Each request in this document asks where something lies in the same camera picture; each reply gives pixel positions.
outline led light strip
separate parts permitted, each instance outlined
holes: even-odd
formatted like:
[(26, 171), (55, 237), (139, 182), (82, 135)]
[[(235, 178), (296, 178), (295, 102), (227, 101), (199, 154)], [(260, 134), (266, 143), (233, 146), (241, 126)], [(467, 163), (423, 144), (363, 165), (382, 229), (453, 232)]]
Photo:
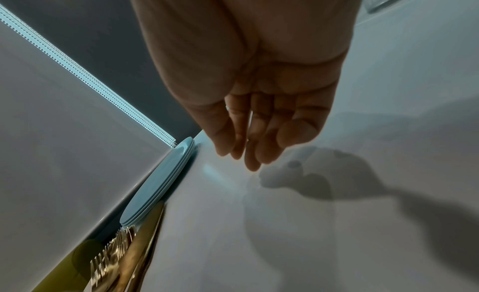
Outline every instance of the led light strip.
[(0, 4), (0, 21), (15, 30), (15, 32), (20, 34), (23, 38), (28, 40), (31, 44), (40, 49), (43, 53), (48, 55), (62, 67), (70, 71), (82, 82), (90, 86), (98, 94), (106, 98), (109, 102), (133, 118), (137, 123), (145, 127), (145, 129), (153, 133), (170, 147), (175, 147), (177, 145), (176, 140), (170, 134), (158, 127), (158, 125), (143, 115), (135, 107), (130, 105), (105, 84), (83, 69), (74, 60), (65, 55), (65, 53), (58, 50), (58, 48), (52, 45), (48, 40), (35, 32), (35, 30), (13, 15), (13, 13), (8, 11), (2, 4)]

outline white surface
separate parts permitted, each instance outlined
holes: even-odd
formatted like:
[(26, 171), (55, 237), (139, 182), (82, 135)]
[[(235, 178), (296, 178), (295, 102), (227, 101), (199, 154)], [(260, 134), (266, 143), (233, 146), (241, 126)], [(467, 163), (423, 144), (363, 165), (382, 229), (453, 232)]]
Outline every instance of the white surface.
[(324, 132), (259, 173), (200, 133), (142, 292), (477, 291), (478, 4), (359, 24)]
[(0, 23), (0, 290), (31, 291), (169, 150)]

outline dark gray wall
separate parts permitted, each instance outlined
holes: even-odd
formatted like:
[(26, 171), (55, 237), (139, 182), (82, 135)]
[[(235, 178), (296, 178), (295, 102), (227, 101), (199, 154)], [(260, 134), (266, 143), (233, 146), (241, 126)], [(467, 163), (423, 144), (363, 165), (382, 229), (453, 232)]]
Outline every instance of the dark gray wall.
[(129, 0), (0, 0), (178, 142), (200, 128), (171, 97)]

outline hand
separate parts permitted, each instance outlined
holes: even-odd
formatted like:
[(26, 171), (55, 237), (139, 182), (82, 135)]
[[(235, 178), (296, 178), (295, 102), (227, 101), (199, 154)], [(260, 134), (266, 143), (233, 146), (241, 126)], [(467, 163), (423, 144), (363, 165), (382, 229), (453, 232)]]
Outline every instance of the hand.
[(361, 0), (132, 3), (168, 90), (256, 171), (321, 131)]

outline stack of plates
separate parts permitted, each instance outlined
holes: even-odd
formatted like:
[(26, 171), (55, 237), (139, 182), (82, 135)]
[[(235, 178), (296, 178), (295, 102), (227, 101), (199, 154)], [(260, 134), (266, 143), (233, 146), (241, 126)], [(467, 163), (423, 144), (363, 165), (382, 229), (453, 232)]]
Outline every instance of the stack of plates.
[(123, 211), (120, 218), (123, 227), (137, 224), (150, 212), (183, 170), (194, 146), (195, 141), (188, 137), (165, 157)]

